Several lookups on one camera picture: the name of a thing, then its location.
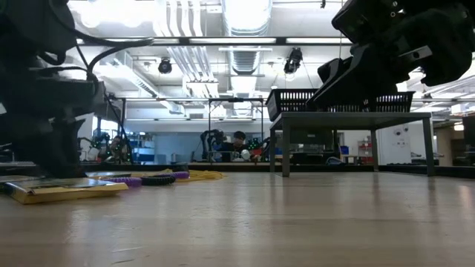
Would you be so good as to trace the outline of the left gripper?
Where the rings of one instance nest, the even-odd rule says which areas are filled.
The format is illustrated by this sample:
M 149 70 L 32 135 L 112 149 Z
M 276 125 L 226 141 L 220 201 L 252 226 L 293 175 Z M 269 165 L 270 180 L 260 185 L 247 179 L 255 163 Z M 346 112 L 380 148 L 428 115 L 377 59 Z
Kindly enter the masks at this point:
M 104 82 L 68 79 L 51 70 L 1 70 L 1 123 L 77 117 L 104 105 Z M 84 178 L 78 131 L 85 119 L 54 122 L 51 131 L 14 139 L 13 150 L 53 178 Z

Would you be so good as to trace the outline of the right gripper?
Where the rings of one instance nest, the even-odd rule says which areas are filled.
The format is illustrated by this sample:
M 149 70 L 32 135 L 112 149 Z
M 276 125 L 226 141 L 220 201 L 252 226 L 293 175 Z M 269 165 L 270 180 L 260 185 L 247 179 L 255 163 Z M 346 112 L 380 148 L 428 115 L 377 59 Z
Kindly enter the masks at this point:
M 357 1 L 350 66 L 307 101 L 308 108 L 360 104 L 395 95 L 420 67 L 428 86 L 452 82 L 471 66 L 473 1 Z

